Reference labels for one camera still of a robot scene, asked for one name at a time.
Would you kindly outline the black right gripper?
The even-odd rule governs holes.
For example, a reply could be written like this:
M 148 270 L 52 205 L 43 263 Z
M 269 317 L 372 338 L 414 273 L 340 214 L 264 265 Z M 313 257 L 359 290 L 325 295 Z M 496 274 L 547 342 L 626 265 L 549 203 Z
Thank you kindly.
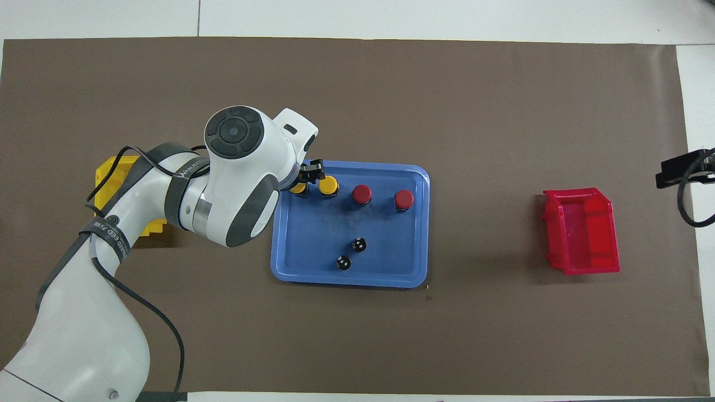
M 680 185 L 687 168 L 689 168 L 695 160 L 709 152 L 710 150 L 707 149 L 699 149 L 661 162 L 661 171 L 655 175 L 656 187 L 662 190 L 670 186 Z M 713 156 L 703 158 L 703 160 L 697 163 L 690 174 L 686 180 L 687 183 L 700 183 L 702 185 L 713 184 Z

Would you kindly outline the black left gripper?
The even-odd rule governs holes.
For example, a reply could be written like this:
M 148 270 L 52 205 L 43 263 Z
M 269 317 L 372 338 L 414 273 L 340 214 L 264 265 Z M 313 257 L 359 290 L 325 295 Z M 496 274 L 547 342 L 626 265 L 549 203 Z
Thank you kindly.
M 324 173 L 323 159 L 311 160 L 309 163 L 304 163 L 302 167 L 293 167 L 283 180 L 283 192 L 289 191 L 301 183 L 315 184 L 317 181 L 323 180 Z

